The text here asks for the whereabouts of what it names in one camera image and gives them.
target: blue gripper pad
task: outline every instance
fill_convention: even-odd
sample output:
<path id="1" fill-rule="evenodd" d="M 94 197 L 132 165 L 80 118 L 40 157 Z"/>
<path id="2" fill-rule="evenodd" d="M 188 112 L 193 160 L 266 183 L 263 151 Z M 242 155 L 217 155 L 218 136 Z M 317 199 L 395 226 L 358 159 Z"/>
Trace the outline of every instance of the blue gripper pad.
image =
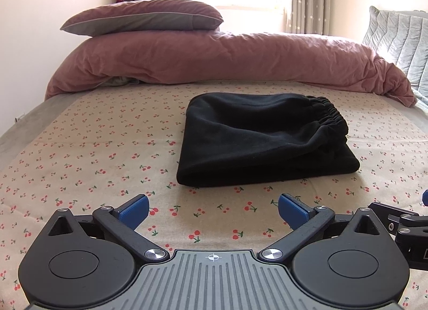
<path id="1" fill-rule="evenodd" d="M 310 218 L 304 209 L 284 195 L 278 199 L 278 213 L 293 230 L 306 223 Z"/>
<path id="2" fill-rule="evenodd" d="M 143 196 L 119 213 L 117 219 L 135 230 L 147 218 L 149 209 L 148 197 Z"/>
<path id="3" fill-rule="evenodd" d="M 428 189 L 422 194 L 422 202 L 425 206 L 428 206 Z"/>

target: wall outlet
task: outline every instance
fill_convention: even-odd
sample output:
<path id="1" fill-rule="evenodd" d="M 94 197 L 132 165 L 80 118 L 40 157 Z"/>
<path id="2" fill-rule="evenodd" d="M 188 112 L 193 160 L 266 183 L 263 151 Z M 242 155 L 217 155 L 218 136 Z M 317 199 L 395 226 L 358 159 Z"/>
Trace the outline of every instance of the wall outlet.
<path id="1" fill-rule="evenodd" d="M 18 120 L 22 119 L 25 116 L 25 113 L 22 113 L 19 117 L 15 118 L 15 122 L 18 122 Z"/>

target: pink duvet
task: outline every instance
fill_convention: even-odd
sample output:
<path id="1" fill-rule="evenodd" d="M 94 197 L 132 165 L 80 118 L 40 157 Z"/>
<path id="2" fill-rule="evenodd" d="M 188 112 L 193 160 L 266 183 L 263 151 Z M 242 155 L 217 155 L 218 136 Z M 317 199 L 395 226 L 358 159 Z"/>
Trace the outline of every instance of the pink duvet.
<path id="1" fill-rule="evenodd" d="M 371 48 L 344 38 L 289 33 L 139 31 L 93 37 L 52 76 L 45 98 L 95 88 L 114 76 L 147 83 L 292 81 L 416 103 L 410 82 Z"/>

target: white crosshair marker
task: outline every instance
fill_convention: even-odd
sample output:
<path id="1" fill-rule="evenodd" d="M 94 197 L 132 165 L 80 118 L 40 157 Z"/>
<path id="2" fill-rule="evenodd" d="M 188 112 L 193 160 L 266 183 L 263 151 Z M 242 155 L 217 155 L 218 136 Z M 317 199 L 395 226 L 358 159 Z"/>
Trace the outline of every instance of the white crosshair marker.
<path id="1" fill-rule="evenodd" d="M 217 254 L 210 254 L 208 257 L 205 257 L 205 258 L 208 258 L 209 260 L 215 261 L 221 257 L 219 257 Z"/>

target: quilted headboard cover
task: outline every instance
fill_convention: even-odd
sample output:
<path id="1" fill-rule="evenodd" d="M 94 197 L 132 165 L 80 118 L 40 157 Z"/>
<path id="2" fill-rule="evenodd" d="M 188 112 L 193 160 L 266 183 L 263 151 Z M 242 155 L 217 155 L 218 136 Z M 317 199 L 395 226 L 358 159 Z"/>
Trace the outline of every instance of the quilted headboard cover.
<path id="1" fill-rule="evenodd" d="M 389 11 L 370 7 L 370 25 L 363 44 L 394 63 L 428 104 L 428 13 Z"/>

